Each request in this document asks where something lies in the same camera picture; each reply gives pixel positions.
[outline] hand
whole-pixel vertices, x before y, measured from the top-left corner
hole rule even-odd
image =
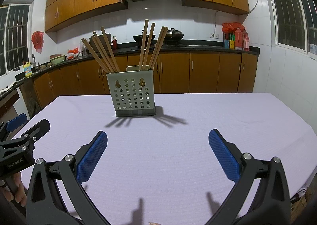
[[[24,192],[24,186],[21,181],[21,172],[14,174],[12,177],[16,186],[18,187],[18,191],[16,192],[15,197],[6,188],[0,187],[0,191],[2,191],[4,197],[9,202],[15,199],[16,202],[21,203],[21,206],[24,207],[26,205],[26,194]]]

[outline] table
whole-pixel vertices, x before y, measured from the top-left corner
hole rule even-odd
[[[75,154],[99,130],[107,133],[108,146],[83,187],[112,225],[204,225],[233,187],[208,144],[214,128],[242,153],[263,160],[280,157],[291,196],[317,166],[313,129],[269,93],[157,94],[155,104],[156,116],[116,118],[110,95],[61,96],[21,133],[49,120],[50,132],[34,150],[35,159],[47,162]],[[26,187],[32,169],[22,171]],[[258,182],[240,215],[247,212]]]

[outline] silver bolt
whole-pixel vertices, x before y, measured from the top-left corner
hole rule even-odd
[[[250,153],[244,153],[243,158],[245,158],[246,160],[250,160],[252,159],[252,155]]]
[[[43,159],[42,158],[39,158],[36,160],[36,164],[41,164],[43,162]]]
[[[273,161],[276,162],[276,163],[280,163],[280,162],[281,162],[281,160],[280,160],[279,157],[274,157],[274,158],[273,158]]]
[[[72,159],[73,159],[73,156],[71,154],[68,154],[65,156],[65,160],[68,162],[71,161]]]

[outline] electrical outlet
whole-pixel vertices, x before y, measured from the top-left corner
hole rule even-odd
[[[219,39],[219,34],[211,34],[210,38]]]

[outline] blue textured pad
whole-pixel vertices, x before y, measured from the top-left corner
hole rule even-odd
[[[13,132],[16,130],[19,126],[23,125],[27,120],[26,114],[22,113],[21,115],[18,115],[16,118],[12,119],[7,123],[7,131]]]
[[[78,182],[86,182],[107,147],[107,134],[102,132],[77,166]]]
[[[216,155],[223,171],[227,175],[227,178],[237,183],[240,179],[239,163],[233,157],[221,138],[213,130],[209,133],[209,145]]]

